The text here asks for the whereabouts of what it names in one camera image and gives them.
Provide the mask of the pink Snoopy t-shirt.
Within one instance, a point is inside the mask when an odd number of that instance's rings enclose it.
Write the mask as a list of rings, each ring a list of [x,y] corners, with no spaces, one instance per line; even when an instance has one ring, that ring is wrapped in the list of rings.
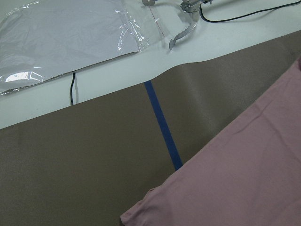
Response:
[[[126,226],[300,225],[300,60],[120,218]]]

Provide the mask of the metal reacher grabber tool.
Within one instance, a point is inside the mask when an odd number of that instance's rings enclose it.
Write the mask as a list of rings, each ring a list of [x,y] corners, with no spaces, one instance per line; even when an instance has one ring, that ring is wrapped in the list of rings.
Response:
[[[168,52],[187,48],[201,19],[201,8],[210,0],[139,0],[141,33],[145,43],[163,45]]]

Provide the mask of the paper sheet in plastic sleeve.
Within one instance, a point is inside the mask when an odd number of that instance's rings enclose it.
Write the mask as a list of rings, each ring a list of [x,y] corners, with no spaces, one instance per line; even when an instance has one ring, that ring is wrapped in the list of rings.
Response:
[[[0,93],[141,52],[169,35],[140,0],[35,0],[0,23]]]

